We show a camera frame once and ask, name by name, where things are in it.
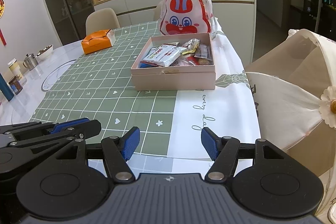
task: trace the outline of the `blue gripper pad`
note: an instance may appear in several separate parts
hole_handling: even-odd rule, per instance
[[[204,128],[201,132],[201,141],[211,160],[215,161],[219,155],[219,151],[217,150],[216,146],[216,140]]]
[[[58,133],[58,132],[61,132],[63,128],[69,128],[77,124],[80,124],[83,122],[89,122],[89,121],[90,119],[88,118],[81,118],[81,119],[77,119],[73,121],[62,122],[62,123],[56,124],[53,128],[53,131],[51,131],[50,134]]]
[[[124,139],[125,145],[124,149],[121,151],[121,155],[125,161],[128,161],[140,143],[140,129],[138,127],[134,127],[128,131],[124,137],[122,137],[122,139]]]

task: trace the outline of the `decorative ornament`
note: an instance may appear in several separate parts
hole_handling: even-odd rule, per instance
[[[3,0],[0,0],[0,17],[2,16],[4,9],[5,9],[5,2]]]
[[[336,128],[336,86],[329,86],[324,90],[319,112],[327,125]]]

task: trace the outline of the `tiled floor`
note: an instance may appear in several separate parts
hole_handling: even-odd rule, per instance
[[[287,36],[278,25],[257,11],[253,61],[278,46]]]

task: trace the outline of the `chair cover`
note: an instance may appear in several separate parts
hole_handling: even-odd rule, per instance
[[[316,216],[336,198],[336,42],[300,30],[246,68],[260,132],[324,185]]]

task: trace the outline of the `water bottle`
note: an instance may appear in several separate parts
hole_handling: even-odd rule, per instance
[[[0,73],[0,90],[1,90],[2,94],[6,97],[8,102],[13,99],[14,93],[12,92],[12,90],[7,85],[6,81],[2,77],[1,73]]]

